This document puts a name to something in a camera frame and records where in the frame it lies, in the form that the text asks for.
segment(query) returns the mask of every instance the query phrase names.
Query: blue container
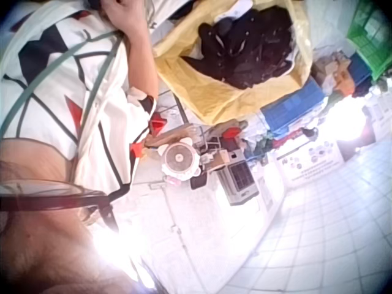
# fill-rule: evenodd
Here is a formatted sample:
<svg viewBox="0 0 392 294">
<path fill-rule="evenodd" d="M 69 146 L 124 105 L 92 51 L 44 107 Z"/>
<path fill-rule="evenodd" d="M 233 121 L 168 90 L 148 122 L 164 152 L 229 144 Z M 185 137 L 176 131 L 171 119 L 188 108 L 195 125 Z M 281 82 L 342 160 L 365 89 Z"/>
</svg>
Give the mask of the blue container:
<svg viewBox="0 0 392 294">
<path fill-rule="evenodd" d="M 357 87 L 372 75 L 372 71 L 358 53 L 355 53 L 350 59 L 351 63 L 348 70 Z"/>
<path fill-rule="evenodd" d="M 272 133 L 281 134 L 280 129 L 287 131 L 291 123 L 311 111 L 324 98 L 322 89 L 310 77 L 302 89 L 262 107 L 261 111 Z"/>
</svg>

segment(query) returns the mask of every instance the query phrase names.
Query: white fan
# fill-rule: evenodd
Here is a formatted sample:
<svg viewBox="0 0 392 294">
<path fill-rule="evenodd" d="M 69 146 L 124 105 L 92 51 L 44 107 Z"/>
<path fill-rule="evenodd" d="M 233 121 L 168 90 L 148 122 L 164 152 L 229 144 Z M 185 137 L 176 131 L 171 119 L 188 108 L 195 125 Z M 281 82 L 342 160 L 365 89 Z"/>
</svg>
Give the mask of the white fan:
<svg viewBox="0 0 392 294">
<path fill-rule="evenodd" d="M 160 146 L 158 153 L 162 157 L 162 171 L 181 181 L 200 175 L 200 156 L 192 145 L 191 138 L 184 138 L 177 143 Z"/>
</svg>

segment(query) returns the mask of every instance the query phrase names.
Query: yellow bag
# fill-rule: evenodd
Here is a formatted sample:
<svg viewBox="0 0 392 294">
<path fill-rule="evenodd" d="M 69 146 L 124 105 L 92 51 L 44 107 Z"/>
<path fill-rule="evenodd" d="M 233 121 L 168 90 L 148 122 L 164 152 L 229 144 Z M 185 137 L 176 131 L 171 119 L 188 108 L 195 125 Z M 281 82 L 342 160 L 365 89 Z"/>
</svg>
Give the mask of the yellow bag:
<svg viewBox="0 0 392 294">
<path fill-rule="evenodd" d="M 199 38 L 199 25 L 213 24 L 215 17 L 226 12 L 235 2 L 236 0 L 200 1 L 199 5 L 154 47 L 156 66 L 161 79 L 205 124 L 214 125 L 259 111 L 260 107 L 302 88 L 311 70 L 309 22 L 302 4 L 291 0 L 253 0 L 257 10 L 274 5 L 288 10 L 299 49 L 290 74 L 240 90 L 197 72 L 182 60 L 180 56 L 188 56 Z"/>
</svg>

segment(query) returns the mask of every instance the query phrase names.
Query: skin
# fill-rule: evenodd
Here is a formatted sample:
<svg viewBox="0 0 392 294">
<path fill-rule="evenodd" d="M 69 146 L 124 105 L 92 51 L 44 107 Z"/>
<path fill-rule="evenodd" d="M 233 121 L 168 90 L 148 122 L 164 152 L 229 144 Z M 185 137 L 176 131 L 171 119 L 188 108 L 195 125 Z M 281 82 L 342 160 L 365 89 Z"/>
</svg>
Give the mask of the skin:
<svg viewBox="0 0 392 294">
<path fill-rule="evenodd" d="M 143 3 L 102 0 L 102 7 L 127 37 L 129 84 L 156 99 L 158 78 Z M 1 142 L 0 160 L 17 172 L 1 168 L 0 181 L 68 181 L 72 165 L 53 147 L 20 139 Z M 1 274 L 16 285 L 17 293 L 40 293 L 54 285 L 92 283 L 122 275 L 98 256 L 77 209 L 10 213 L 8 220 L 0 237 Z"/>
</svg>

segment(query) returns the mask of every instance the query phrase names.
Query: green basket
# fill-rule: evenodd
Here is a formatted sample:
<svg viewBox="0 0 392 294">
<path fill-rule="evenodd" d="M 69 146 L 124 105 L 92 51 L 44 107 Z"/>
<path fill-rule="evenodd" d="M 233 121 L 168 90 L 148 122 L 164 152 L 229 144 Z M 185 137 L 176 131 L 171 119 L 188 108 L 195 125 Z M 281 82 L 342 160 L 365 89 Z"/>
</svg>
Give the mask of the green basket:
<svg viewBox="0 0 392 294">
<path fill-rule="evenodd" d="M 372 70 L 373 80 L 392 64 L 391 23 L 370 0 L 361 0 L 356 8 L 347 38 Z"/>
</svg>

